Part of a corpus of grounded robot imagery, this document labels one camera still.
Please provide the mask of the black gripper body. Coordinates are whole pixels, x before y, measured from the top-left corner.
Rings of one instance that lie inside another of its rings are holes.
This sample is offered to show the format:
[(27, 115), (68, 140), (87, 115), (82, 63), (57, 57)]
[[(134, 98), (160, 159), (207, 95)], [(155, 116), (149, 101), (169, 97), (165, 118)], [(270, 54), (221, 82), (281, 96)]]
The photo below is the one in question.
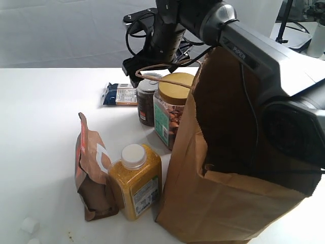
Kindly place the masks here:
[[(160, 14), (129, 14), (123, 21), (126, 25), (126, 47), (133, 56), (122, 63), (126, 76), (135, 76), (135, 71), (145, 66), (175, 61), (185, 32), (184, 27), (176, 23), (165, 23)], [(141, 31), (145, 32), (144, 46), (135, 53), (129, 44), (129, 37)]]

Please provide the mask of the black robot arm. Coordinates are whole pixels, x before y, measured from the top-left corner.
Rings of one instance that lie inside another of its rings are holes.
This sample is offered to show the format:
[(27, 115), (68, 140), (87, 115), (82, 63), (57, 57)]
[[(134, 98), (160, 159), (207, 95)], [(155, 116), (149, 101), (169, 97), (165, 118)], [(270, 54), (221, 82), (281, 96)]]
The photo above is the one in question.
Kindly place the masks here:
[(123, 61), (122, 68), (137, 86), (140, 68), (162, 64), (170, 71), (188, 66), (182, 37), (190, 31), (209, 48), (223, 47), (260, 80), (257, 132), (280, 152), (324, 167), (324, 62), (284, 47), (237, 19), (223, 1), (157, 1), (154, 8), (124, 16), (127, 36), (144, 32), (142, 50)]

